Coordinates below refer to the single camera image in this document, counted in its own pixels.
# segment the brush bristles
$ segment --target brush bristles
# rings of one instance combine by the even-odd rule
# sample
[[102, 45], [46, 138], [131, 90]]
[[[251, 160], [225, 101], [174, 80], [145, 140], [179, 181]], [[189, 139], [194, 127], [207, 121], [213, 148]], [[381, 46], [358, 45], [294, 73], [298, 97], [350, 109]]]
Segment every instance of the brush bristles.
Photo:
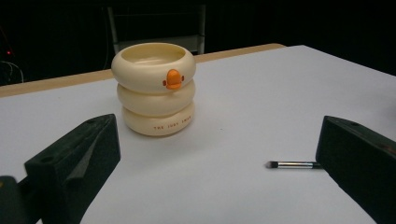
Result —
[[267, 168], [277, 168], [278, 167], [278, 163], [277, 163], [277, 161], [268, 161], [266, 164], [265, 164], [265, 167], [267, 167]]

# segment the dark background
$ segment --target dark background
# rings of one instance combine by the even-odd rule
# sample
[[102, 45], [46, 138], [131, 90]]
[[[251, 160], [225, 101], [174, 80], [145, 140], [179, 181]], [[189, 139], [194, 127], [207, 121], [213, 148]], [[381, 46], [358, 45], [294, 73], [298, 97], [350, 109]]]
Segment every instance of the dark background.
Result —
[[[117, 20], [120, 39], [198, 32], [194, 4], [125, 4], [118, 13], [148, 14]], [[108, 4], [0, 4], [0, 85], [110, 68], [114, 57]], [[205, 53], [269, 43], [306, 45], [396, 75], [392, 7], [380, 2], [342, 5], [289, 1], [206, 4]]]

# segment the wooden table edge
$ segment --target wooden table edge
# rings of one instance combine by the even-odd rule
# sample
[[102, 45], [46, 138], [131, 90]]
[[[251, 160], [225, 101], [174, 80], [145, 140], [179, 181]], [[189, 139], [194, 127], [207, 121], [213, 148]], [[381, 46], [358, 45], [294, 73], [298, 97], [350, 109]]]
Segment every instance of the wooden table edge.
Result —
[[[214, 61], [217, 59], [223, 59], [223, 58], [249, 54], [249, 53], [254, 53], [269, 49], [281, 49], [281, 48], [285, 48], [285, 46], [274, 43], [274, 44], [266, 44], [266, 45], [242, 48], [242, 49], [230, 49], [219, 52], [201, 54], [194, 56], [194, 58], [197, 63], [204, 63], [204, 62]], [[30, 93], [35, 91], [47, 91], [47, 90], [74, 86], [74, 85], [84, 84], [94, 81], [106, 80], [110, 78], [113, 78], [113, 74], [111, 73], [110, 69], [107, 69], [107, 70], [95, 71], [90, 73], [71, 75], [66, 77], [55, 77], [55, 78], [38, 80], [38, 81], [6, 85], [0, 87], [0, 98]]]

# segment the stacked ring container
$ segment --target stacked ring container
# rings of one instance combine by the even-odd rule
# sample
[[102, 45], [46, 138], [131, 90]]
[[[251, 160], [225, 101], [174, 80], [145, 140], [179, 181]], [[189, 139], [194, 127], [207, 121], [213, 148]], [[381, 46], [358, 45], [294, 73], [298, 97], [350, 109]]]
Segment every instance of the stacked ring container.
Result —
[[151, 136], [185, 128], [194, 114], [195, 68], [192, 54], [178, 45], [147, 43], [120, 51], [111, 71], [128, 127]]

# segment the white table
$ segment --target white table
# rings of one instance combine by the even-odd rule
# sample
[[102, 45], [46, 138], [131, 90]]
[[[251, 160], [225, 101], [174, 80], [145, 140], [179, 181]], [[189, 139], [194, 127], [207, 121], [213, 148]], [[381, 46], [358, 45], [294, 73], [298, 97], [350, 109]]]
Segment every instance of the white table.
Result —
[[0, 171], [115, 114], [121, 161], [82, 223], [374, 223], [313, 161], [325, 115], [396, 139], [396, 77], [305, 46], [198, 63], [195, 117], [153, 138], [123, 123], [114, 79], [0, 98]]

